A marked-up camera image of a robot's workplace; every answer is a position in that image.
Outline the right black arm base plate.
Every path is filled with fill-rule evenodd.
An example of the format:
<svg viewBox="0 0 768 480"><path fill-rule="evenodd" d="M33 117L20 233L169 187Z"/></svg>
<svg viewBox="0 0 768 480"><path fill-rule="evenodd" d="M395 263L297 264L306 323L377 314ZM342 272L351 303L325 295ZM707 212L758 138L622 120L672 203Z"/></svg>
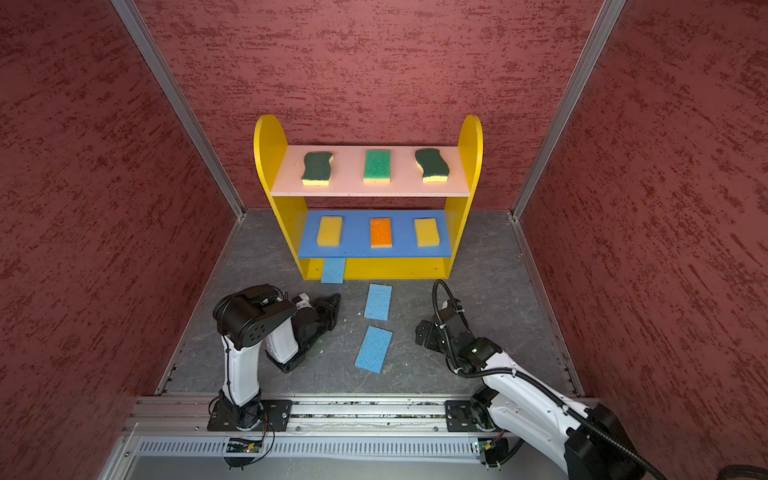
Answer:
<svg viewBox="0 0 768 480"><path fill-rule="evenodd" d="M444 403L449 432L495 432L487 408L474 400L448 400Z"/></svg>

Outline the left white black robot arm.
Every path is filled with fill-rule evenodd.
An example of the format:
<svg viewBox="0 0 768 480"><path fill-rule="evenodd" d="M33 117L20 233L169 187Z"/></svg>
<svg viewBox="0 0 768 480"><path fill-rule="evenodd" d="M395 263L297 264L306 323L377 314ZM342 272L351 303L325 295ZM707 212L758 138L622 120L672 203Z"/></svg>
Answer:
<svg viewBox="0 0 768 480"><path fill-rule="evenodd" d="M338 321L341 295L290 299L271 284L240 290L222 298L213 318L225 366L216 410L230 425L250 431L266 425L258 379L260 353L284 373L295 370L308 352Z"/></svg>

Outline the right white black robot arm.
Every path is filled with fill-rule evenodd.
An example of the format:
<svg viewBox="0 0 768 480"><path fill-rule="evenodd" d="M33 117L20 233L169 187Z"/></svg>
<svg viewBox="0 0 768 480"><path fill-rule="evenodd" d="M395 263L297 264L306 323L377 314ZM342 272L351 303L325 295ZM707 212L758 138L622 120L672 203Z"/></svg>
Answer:
<svg viewBox="0 0 768 480"><path fill-rule="evenodd" d="M445 306L421 321L415 343L443 354L455 375L482 381L469 401L468 417L476 428L513 434L570 479L641 479L650 473L610 409L590 407L547 386L496 343L475 336L454 308Z"/></svg>

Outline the dark green wavy sponge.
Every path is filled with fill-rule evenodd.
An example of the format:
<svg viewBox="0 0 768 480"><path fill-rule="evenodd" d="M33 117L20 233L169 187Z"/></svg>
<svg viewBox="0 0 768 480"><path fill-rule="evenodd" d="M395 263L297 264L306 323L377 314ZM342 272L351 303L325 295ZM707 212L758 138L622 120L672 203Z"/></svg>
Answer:
<svg viewBox="0 0 768 480"><path fill-rule="evenodd" d="M328 186L332 176L333 153L328 151L309 152L304 155L304 172L301 177L304 186Z"/></svg>
<svg viewBox="0 0 768 480"><path fill-rule="evenodd" d="M436 148L422 148L415 151L415 161L422 172L423 183L438 183L448 180L450 167Z"/></svg>

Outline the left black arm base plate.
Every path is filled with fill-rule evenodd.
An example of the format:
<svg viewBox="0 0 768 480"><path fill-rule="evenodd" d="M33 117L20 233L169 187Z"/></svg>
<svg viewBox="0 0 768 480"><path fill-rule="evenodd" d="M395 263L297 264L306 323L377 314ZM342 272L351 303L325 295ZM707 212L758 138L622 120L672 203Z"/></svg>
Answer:
<svg viewBox="0 0 768 480"><path fill-rule="evenodd" d="M249 427L238 427L227 409L216 399L210 408L210 416L207 423L209 432L256 432L268 426L270 431L284 432L290 419L294 402L291 400L263 400L260 417L252 422Z"/></svg>

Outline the bright green rectangular sponge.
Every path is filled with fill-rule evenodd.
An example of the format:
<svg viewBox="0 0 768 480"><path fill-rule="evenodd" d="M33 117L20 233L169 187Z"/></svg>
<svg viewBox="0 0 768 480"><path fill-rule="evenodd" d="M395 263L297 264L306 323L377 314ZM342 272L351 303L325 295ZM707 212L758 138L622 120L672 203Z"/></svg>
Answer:
<svg viewBox="0 0 768 480"><path fill-rule="evenodd" d="M363 173L364 183L389 183L391 180L391 152L367 150Z"/></svg>

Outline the yellow sponge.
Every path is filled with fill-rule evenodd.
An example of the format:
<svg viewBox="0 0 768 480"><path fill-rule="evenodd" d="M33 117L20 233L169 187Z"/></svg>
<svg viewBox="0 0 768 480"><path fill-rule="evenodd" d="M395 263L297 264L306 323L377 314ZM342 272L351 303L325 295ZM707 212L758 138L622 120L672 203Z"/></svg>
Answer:
<svg viewBox="0 0 768 480"><path fill-rule="evenodd" d="M419 248L431 248L440 245L440 234L435 218L415 219L414 229Z"/></svg>
<svg viewBox="0 0 768 480"><path fill-rule="evenodd" d="M343 229L341 216L323 216L320 220L316 242L322 248L336 248L340 246Z"/></svg>

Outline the orange sponge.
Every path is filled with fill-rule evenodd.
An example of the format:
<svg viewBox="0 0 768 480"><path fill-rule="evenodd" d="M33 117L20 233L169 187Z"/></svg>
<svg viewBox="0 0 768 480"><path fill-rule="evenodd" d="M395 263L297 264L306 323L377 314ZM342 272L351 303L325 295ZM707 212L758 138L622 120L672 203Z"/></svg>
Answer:
<svg viewBox="0 0 768 480"><path fill-rule="evenodd" d="M372 249L391 248L392 226L390 218L372 218L370 220L370 247Z"/></svg>

